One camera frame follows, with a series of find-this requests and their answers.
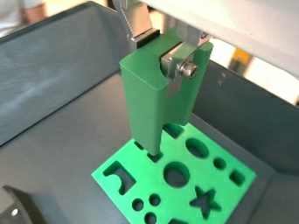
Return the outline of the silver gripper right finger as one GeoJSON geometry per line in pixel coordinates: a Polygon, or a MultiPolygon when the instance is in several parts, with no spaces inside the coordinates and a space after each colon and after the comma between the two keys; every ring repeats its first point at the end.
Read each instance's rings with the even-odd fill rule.
{"type": "Polygon", "coordinates": [[[192,79],[198,67],[193,63],[197,48],[209,41],[211,35],[188,24],[177,24],[176,36],[181,39],[160,57],[160,68],[168,80],[168,96],[181,89],[182,79],[192,79]]]}

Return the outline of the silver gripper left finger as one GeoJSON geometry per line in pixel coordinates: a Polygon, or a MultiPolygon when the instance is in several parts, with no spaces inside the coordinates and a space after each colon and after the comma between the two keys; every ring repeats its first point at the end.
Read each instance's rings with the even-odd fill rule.
{"type": "Polygon", "coordinates": [[[116,13],[125,28],[129,51],[149,43],[158,37],[160,31],[153,28],[146,5],[138,0],[112,0],[116,13]]]}

